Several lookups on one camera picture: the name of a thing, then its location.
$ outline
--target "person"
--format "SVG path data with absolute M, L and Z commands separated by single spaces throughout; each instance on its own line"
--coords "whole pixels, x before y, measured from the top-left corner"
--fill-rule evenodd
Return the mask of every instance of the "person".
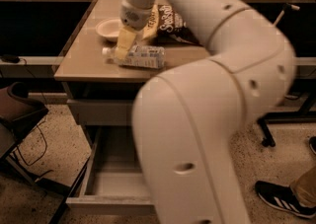
M 309 146 L 316 155 L 316 137 L 310 138 Z M 311 219 L 316 215 L 316 166 L 293 181 L 289 187 L 257 181 L 255 191 L 267 205 Z

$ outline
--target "drawer front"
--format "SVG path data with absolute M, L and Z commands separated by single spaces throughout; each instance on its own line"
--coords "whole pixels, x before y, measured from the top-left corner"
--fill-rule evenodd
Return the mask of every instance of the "drawer front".
M 130 126 L 98 128 L 79 196 L 68 198 L 67 204 L 85 214 L 155 213 Z
M 80 125 L 130 125 L 132 101 L 68 100 Z

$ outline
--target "desk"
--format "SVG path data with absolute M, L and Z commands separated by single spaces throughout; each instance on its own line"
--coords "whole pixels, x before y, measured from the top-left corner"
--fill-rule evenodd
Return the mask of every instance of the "desk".
M 54 75 L 63 83 L 68 106 L 92 147 L 79 197 L 67 199 L 81 213 L 154 212 L 131 137 L 133 99 L 161 71 L 208 56 L 202 47 L 169 43 L 164 44 L 166 68 L 162 70 L 106 63 L 102 48 L 110 44 L 97 35 L 95 27 L 106 18 L 117 17 L 119 5 L 120 0 L 98 0 Z

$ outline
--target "brown pants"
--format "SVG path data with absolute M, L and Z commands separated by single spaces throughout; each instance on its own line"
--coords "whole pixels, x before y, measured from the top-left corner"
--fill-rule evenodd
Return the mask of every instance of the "brown pants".
M 316 207 L 316 166 L 290 184 L 298 201 L 306 207 Z

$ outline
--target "black sneaker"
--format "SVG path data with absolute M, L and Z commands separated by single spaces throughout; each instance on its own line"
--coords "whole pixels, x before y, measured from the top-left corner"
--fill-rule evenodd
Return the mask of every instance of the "black sneaker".
M 301 218 L 311 219 L 316 215 L 316 207 L 308 208 L 299 204 L 290 187 L 257 181 L 255 190 L 258 196 L 270 207 L 290 212 Z
M 316 137 L 311 137 L 309 139 L 309 147 L 313 151 L 313 153 L 316 155 Z

